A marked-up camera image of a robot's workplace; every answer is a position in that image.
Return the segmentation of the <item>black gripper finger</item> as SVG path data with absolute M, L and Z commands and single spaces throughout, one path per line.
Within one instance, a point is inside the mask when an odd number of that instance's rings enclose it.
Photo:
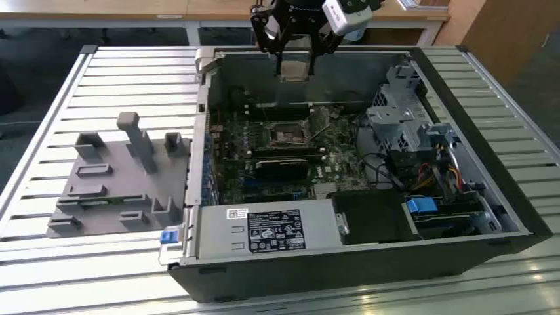
M 333 26 L 329 22 L 323 25 L 319 25 L 318 22 L 309 22 L 307 35 L 310 36 L 311 40 L 307 74 L 309 76 L 313 76 L 315 75 L 317 59 L 322 55 L 333 54 L 337 51 L 345 36 L 338 35 L 333 31 Z
M 282 61 L 283 61 L 283 52 L 279 46 L 279 34 L 277 33 L 273 38 L 270 38 L 267 33 L 267 24 L 274 18 L 274 9 L 277 7 L 277 3 L 257 3 L 251 7 L 251 25 L 254 29 L 254 33 L 257 36 L 257 43 L 262 52 L 269 53 L 277 59 L 275 71 L 274 76 L 279 76 L 282 74 Z

